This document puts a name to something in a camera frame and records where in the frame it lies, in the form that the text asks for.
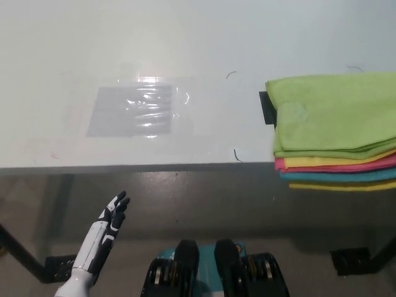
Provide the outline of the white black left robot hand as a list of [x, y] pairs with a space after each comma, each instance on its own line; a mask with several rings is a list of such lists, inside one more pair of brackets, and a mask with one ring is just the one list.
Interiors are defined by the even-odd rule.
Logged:
[[125, 219], [130, 201], [126, 192], [116, 195], [91, 225], [75, 258], [73, 268], [97, 276], [103, 268], [119, 229]]

